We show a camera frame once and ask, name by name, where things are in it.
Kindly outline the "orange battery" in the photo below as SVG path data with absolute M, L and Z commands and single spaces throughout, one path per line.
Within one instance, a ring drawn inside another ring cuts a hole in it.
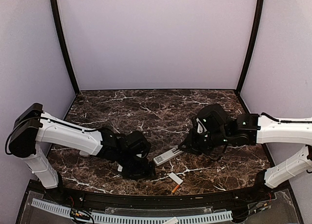
M 179 189 L 180 185 L 176 185 L 175 188 L 171 191 L 172 194 L 174 194 L 178 189 Z

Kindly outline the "black right frame post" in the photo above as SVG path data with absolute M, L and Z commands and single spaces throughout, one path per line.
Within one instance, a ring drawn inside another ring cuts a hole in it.
M 255 47 L 257 34 L 258 34 L 260 21 L 261 21 L 263 4 L 264 4 L 264 0 L 257 0 L 256 1 L 254 19 L 253 19 L 252 30 L 251 30 L 251 34 L 250 34 L 250 39 L 249 39 L 247 51 L 246 51 L 246 56 L 245 56 L 245 59 L 244 59 L 244 63 L 243 63 L 243 66 L 242 66 L 242 70 L 241 70 L 241 73 L 240 73 L 238 84 L 237 84 L 236 89 L 235 89 L 236 94 L 239 95 L 239 96 L 240 96 L 241 91 L 243 89 L 243 85 L 245 83 L 245 80 L 246 80 L 246 77 L 247 77 L 247 73 L 248 73 L 248 70 L 249 70 L 249 66 L 250 66 L 250 63 L 251 63 L 252 55 L 253 55 L 253 52 L 254 52 L 254 47 Z

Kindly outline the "slim white remote with QR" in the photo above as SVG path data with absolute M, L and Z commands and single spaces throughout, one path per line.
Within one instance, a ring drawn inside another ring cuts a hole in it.
M 162 153 L 161 155 L 154 157 L 153 161 L 156 164 L 156 166 L 160 166 L 170 161 L 171 159 L 175 158 L 176 156 L 181 155 L 182 153 L 183 151 L 179 150 L 178 148 L 171 148 L 170 150 Z

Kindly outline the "black left frame post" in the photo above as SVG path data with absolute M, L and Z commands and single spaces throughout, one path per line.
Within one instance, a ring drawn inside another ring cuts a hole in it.
M 73 66 L 71 63 L 67 44 L 65 41 L 65 35 L 64 35 L 61 17 L 60 17 L 60 12 L 59 12 L 58 0 L 50 0 L 50 4 L 51 4 L 51 9 L 52 9 L 55 29 L 56 29 L 56 33 L 57 33 L 57 37 L 58 37 L 58 42 L 60 45 L 62 57 L 63 57 L 65 67 L 67 70 L 67 74 L 69 76 L 71 86 L 73 88 L 75 95 L 78 95 L 80 93 L 80 89 L 79 89 L 78 82 L 77 82 L 77 79 L 76 79 L 75 74 L 74 74 L 74 69 L 73 69 Z

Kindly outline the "white battery cover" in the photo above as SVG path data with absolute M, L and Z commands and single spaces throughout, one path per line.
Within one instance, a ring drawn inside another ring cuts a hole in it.
M 175 173 L 170 173 L 169 174 L 169 177 L 177 184 L 177 185 L 181 185 L 183 183 L 183 180 L 178 176 L 176 175 Z
M 177 219 L 177 217 L 172 217 L 171 219 L 165 221 L 163 224 L 177 224 L 179 222 L 179 220 Z

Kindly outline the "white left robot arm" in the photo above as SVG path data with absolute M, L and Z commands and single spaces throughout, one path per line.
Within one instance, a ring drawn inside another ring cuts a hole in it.
M 79 150 L 122 166 L 123 178 L 140 180 L 156 174 L 148 160 L 151 145 L 139 131 L 125 135 L 107 127 L 91 129 L 60 120 L 43 111 L 40 103 L 32 104 L 14 123 L 5 142 L 5 153 L 21 158 L 57 202 L 69 198 L 61 186 L 61 175 L 50 165 L 38 143 L 53 143 Z

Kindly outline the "black frame post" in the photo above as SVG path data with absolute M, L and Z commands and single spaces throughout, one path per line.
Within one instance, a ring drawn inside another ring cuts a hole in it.
M 63 57 L 65 67 L 67 70 L 67 74 L 69 76 L 71 86 L 73 88 L 75 95 L 78 95 L 80 93 L 80 89 L 79 89 L 78 82 L 77 82 L 77 79 L 76 79 L 75 74 L 74 74 L 74 69 L 73 69 L 73 66 L 71 63 L 67 44 L 65 41 L 65 35 L 64 35 L 61 17 L 60 17 L 60 12 L 59 12 L 58 0 L 50 0 L 50 4 L 51 4 L 51 9 L 52 9 L 55 29 L 56 29 L 56 33 L 57 33 L 57 37 L 58 37 L 58 42 L 60 45 L 62 57 Z
M 250 66 L 250 63 L 251 63 L 252 55 L 253 55 L 253 52 L 254 52 L 254 47 L 255 47 L 257 34 L 258 34 L 260 21 L 261 21 L 263 4 L 264 4 L 264 0 L 257 0 L 256 1 L 254 19 L 253 19 L 252 30 L 251 30 L 251 34 L 250 34 L 250 39 L 249 39 L 247 51 L 246 51 L 246 56 L 245 56 L 245 59 L 244 59 L 244 63 L 243 63 L 243 66 L 242 66 L 242 70 L 241 70 L 241 73 L 240 73 L 238 84 L 237 84 L 236 89 L 235 89 L 236 94 L 239 95 L 239 96 L 240 96 L 241 91 L 243 89 L 243 85 L 245 83 L 245 80 L 246 80 L 246 77 L 247 77 L 247 73 L 248 73 L 248 70 L 249 70 L 249 66 Z

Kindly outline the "white remote with buttons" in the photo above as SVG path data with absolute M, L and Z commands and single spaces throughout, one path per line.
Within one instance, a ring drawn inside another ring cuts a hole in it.
M 118 168 L 117 168 L 118 172 L 121 172 L 122 169 L 123 169 L 123 167 L 121 165 L 119 165 Z

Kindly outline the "white remote back side up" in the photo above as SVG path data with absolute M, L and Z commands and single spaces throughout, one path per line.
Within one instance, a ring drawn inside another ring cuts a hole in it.
M 90 155 L 87 152 L 84 152 L 84 151 L 80 151 L 79 155 L 82 156 L 82 157 L 86 157 L 86 158 L 90 157 Z

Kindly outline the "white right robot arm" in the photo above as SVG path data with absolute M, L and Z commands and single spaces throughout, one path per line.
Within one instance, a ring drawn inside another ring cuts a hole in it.
M 179 150 L 194 155 L 209 155 L 219 146 L 242 146 L 264 143 L 298 143 L 303 147 L 280 164 L 260 171 L 255 186 L 249 190 L 249 198 L 260 201 L 268 188 L 276 188 L 302 172 L 312 169 L 312 120 L 277 119 L 266 113 L 242 114 L 237 118 L 217 119 L 213 114 L 197 117 L 193 128 Z

